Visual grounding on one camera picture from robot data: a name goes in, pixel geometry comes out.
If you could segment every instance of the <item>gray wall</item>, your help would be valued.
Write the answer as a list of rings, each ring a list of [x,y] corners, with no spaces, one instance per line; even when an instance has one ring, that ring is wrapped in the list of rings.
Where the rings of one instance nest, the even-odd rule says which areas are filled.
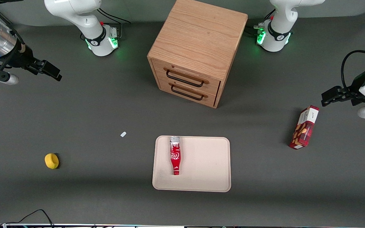
[[[273,7],[268,0],[200,0],[205,3],[240,11],[249,18],[261,18]],[[133,22],[164,21],[175,0],[103,0],[102,8],[115,16]],[[52,16],[43,0],[0,4],[0,10],[14,23],[32,26],[69,24],[66,20]],[[342,17],[365,13],[365,0],[326,0],[318,6],[300,7],[300,17]],[[94,12],[99,20],[110,22]]]

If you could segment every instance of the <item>wooden cabinet top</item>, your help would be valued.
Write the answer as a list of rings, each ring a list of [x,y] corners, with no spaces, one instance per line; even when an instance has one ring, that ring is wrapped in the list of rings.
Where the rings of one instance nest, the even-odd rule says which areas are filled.
[[[226,79],[247,14],[194,0],[177,0],[148,57]]]

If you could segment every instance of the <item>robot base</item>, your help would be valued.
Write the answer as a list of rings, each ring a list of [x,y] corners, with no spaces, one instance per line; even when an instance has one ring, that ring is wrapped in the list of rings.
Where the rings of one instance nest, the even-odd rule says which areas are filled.
[[[103,25],[104,29],[106,29],[106,37],[101,41],[99,46],[93,46],[88,43],[88,48],[93,51],[96,56],[107,56],[113,50],[118,48],[118,32],[116,28],[112,28],[109,25]]]
[[[257,36],[256,44],[262,46],[266,51],[269,52],[278,52],[283,49],[283,47],[288,43],[288,39],[291,36],[291,33],[284,37],[281,41],[276,41],[274,36],[272,36],[265,28],[267,27],[268,23],[270,23],[271,20],[265,20],[264,22],[261,22],[258,24],[258,26],[255,26],[255,29],[259,29],[261,33]]]

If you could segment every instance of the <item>cable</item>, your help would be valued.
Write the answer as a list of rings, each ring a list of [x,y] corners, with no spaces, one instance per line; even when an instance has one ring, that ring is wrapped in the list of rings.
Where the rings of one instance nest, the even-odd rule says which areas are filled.
[[[342,84],[343,84],[343,87],[344,89],[346,90],[346,93],[350,96],[350,97],[353,97],[355,98],[356,100],[358,101],[361,101],[360,98],[357,97],[357,95],[353,95],[351,92],[350,92],[350,89],[346,86],[346,82],[344,81],[344,65],[346,63],[346,60],[349,58],[349,56],[351,56],[352,54],[354,53],[364,53],[365,54],[365,50],[355,50],[355,51],[352,51],[352,52],[349,52],[345,58],[343,59],[343,62],[342,62],[342,67],[340,69],[340,77],[342,79]]]
[[[84,35],[83,35],[83,33],[80,33],[80,39],[82,40],[82,41],[85,41],[85,36],[84,36],[84,39],[82,38]]]
[[[267,19],[268,17],[270,17],[271,14],[274,13],[274,12],[275,12],[275,9],[273,9],[269,14],[267,14],[267,16],[264,17],[264,19]]]
[[[21,42],[21,44],[25,44],[25,42],[23,41],[22,37],[19,35],[19,33],[16,31],[16,29],[14,29],[11,24],[9,23],[9,21],[7,21],[1,14],[0,14],[0,19],[3,20],[3,22],[5,23],[5,25],[11,29],[13,31],[13,33],[16,35],[16,37],[18,38],[19,42]]]
[[[111,17],[114,17],[114,18],[116,18],[116,19],[120,19],[120,20],[123,20],[123,21],[126,21],[126,22],[128,22],[128,23],[132,23],[132,22],[130,22],[130,21],[128,21],[128,20],[125,20],[125,19],[122,19],[122,18],[120,18],[120,17],[115,17],[115,16],[113,16],[113,15],[110,15],[109,13],[107,13],[107,12],[105,12],[103,9],[101,9],[100,8],[100,10],[104,13],[104,14],[106,14],[106,15],[108,15],[108,16],[111,16]]]
[[[251,33],[249,31],[243,30],[244,33],[250,35],[250,36],[257,36],[257,34]]]
[[[122,38],[123,36],[123,23],[120,24],[120,36],[119,36],[119,39]]]
[[[99,11],[99,9],[98,9],[97,11],[98,11],[98,13],[102,14],[104,17],[106,17],[106,18],[108,18],[108,19],[110,19],[110,20],[113,20],[114,22],[117,22],[117,23],[119,23],[119,24],[120,24],[120,22],[118,22],[117,20],[112,19],[112,18],[110,18],[110,17],[106,16],[105,14],[103,14],[101,11]]]
[[[27,215],[27,216],[23,217],[23,218],[22,218],[21,220],[19,220],[18,222],[6,222],[6,223],[1,223],[1,224],[0,224],[0,226],[2,226],[3,224],[16,224],[16,223],[20,223],[20,222],[22,222],[24,219],[26,219],[27,217],[29,217],[29,216],[33,215],[34,213],[36,213],[36,212],[38,212],[38,211],[42,211],[42,212],[46,215],[46,218],[48,218],[48,220],[49,220],[49,223],[50,223],[51,227],[52,227],[52,228],[54,228],[54,225],[53,225],[52,220],[50,219],[49,215],[47,215],[47,213],[46,213],[43,209],[38,209],[38,210],[36,210],[36,211],[34,211],[34,212],[30,213],[29,215]]]

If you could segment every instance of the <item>beige tray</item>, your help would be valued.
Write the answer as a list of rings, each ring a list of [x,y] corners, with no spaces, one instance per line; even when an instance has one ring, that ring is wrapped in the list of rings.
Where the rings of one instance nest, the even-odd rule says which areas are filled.
[[[224,137],[180,136],[180,175],[173,175],[170,136],[156,139],[152,184],[159,190],[227,192],[230,144]]]

